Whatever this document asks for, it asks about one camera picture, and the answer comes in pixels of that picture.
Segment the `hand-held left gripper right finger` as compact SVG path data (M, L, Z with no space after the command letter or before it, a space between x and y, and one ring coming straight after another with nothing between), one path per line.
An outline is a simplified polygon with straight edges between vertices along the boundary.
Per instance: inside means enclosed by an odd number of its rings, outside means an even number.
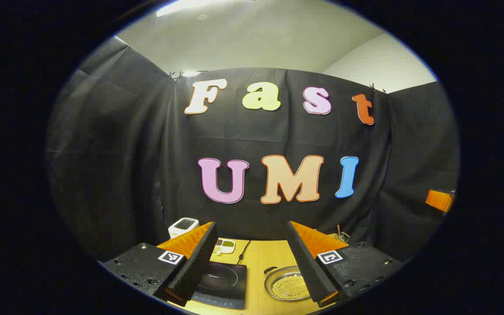
M319 307L352 300L405 265L366 242L349 245L294 221L288 221L286 237L310 297Z

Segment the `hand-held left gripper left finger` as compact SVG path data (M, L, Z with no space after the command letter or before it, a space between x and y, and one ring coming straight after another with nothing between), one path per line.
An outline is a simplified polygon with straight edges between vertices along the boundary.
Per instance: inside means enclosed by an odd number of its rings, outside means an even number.
M217 240L217 225L210 222L160 245L139 243L100 265L139 291L185 306L209 265Z

